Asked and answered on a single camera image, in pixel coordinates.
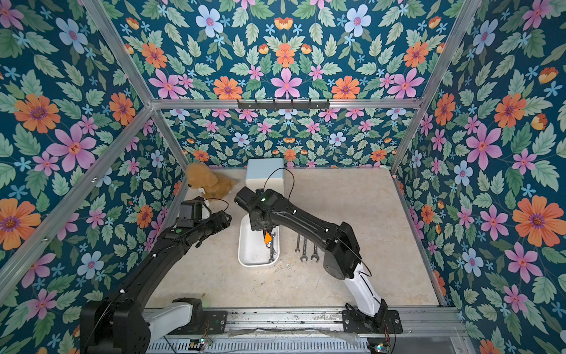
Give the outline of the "orange handled adjustable wrench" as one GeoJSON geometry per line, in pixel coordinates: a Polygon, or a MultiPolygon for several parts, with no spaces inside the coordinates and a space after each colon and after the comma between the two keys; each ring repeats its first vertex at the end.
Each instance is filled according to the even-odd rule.
{"type": "Polygon", "coordinates": [[[264,237],[265,246],[271,247],[271,243],[273,241],[273,237],[271,236],[271,233],[269,233],[268,231],[264,231],[263,237],[264,237]]]}

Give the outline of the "white plastic storage tray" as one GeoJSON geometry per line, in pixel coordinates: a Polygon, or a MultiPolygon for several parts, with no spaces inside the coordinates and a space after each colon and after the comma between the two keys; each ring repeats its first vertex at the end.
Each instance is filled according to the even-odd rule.
{"type": "Polygon", "coordinates": [[[275,235],[275,250],[277,255],[275,261],[269,263],[270,247],[265,246],[263,233],[253,231],[249,215],[245,215],[240,223],[240,237],[238,246],[238,261],[246,268],[266,268],[274,266],[279,260],[280,252],[280,230],[276,227],[271,235],[275,235]]]}

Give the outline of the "silver end wrench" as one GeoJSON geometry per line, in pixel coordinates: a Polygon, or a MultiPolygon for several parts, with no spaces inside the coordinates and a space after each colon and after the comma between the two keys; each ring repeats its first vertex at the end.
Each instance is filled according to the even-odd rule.
{"type": "Polygon", "coordinates": [[[304,263],[306,263],[309,260],[307,256],[307,246],[308,246],[308,239],[306,239],[305,237],[302,243],[302,254],[300,256],[300,261],[304,263]]]}

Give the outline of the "large silver wrench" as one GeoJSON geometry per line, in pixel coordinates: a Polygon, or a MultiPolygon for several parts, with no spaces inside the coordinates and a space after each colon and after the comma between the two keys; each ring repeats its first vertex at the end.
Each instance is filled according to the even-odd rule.
{"type": "Polygon", "coordinates": [[[313,251],[310,260],[314,263],[319,262],[318,246],[316,244],[313,245],[313,251]]]}

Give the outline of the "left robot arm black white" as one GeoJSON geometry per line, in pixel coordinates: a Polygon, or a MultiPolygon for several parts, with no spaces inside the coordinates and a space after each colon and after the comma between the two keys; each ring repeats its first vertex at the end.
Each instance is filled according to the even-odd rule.
{"type": "Polygon", "coordinates": [[[165,229],[152,252],[109,295],[89,301],[80,313],[81,353],[145,353],[149,321],[142,313],[169,270],[193,247],[224,231],[232,217],[215,212],[209,218],[179,221],[165,229]]]}

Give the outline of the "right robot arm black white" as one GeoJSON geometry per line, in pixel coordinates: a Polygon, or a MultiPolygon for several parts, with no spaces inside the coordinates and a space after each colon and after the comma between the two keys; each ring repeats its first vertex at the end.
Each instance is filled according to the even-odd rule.
{"type": "Polygon", "coordinates": [[[348,223],[337,225],[324,221],[271,189],[253,191],[243,187],[234,201],[248,213],[253,231],[270,232],[275,227],[286,227],[321,249],[325,271],[345,282],[355,298],[355,307],[347,308],[371,332],[386,325],[389,307],[371,284],[371,271],[363,262],[360,245],[348,223]]]}

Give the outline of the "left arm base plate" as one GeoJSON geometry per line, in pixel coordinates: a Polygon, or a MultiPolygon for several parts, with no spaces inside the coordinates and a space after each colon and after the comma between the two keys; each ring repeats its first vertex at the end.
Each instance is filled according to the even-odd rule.
{"type": "Polygon", "coordinates": [[[227,311],[197,310],[190,322],[170,335],[216,335],[225,331],[227,311]]]}

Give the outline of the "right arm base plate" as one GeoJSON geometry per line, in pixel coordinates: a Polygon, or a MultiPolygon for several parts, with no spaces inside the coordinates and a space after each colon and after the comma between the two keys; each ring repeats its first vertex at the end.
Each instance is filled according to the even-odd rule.
{"type": "Polygon", "coordinates": [[[387,310],[380,323],[375,318],[362,314],[357,309],[345,309],[341,312],[343,320],[343,331],[356,334],[392,334],[403,333],[402,322],[399,312],[387,310]]]}

